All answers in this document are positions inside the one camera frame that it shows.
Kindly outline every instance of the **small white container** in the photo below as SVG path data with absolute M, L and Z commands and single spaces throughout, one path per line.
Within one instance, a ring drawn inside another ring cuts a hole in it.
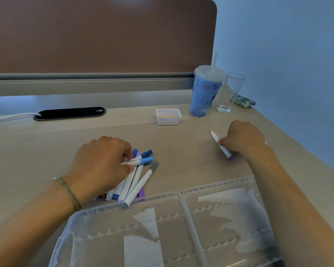
M 176 126 L 182 117 L 177 108 L 158 108 L 156 109 L 156 116 L 159 126 Z

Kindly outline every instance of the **cup lid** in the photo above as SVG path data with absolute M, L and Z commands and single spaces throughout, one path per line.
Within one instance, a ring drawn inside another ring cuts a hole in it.
M 201 65 L 194 70 L 194 74 L 210 81 L 224 82 L 227 75 L 223 70 L 211 65 Z

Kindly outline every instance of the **brown partition panel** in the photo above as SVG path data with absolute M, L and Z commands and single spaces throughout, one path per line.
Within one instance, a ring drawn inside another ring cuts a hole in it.
M 0 0 L 0 73 L 192 72 L 216 16 L 210 0 Z

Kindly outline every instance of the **person's left hand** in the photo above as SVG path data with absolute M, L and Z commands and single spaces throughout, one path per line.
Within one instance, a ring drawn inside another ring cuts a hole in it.
M 125 157 L 132 159 L 130 143 L 118 138 L 100 137 L 82 145 L 71 170 L 62 177 L 80 204 L 115 188 L 134 170 L 121 165 Z

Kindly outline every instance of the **table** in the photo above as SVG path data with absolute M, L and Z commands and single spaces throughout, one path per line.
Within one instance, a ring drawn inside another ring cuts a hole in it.
M 158 126 L 157 108 L 180 109 L 179 125 Z M 189 104 L 115 108 L 99 118 L 0 123 L 0 223 L 54 177 L 65 174 L 79 146 L 102 135 L 119 137 L 142 151 L 153 150 L 160 166 L 145 185 L 146 196 L 249 176 L 245 159 L 227 160 L 209 134 L 213 130 L 222 137 L 229 124 L 240 119 L 259 127 L 287 172 L 334 229 L 334 170 L 253 108 L 235 106 L 228 114 L 212 108 L 203 118 L 188 110 Z M 47 264 L 59 235 L 58 230 L 30 266 Z

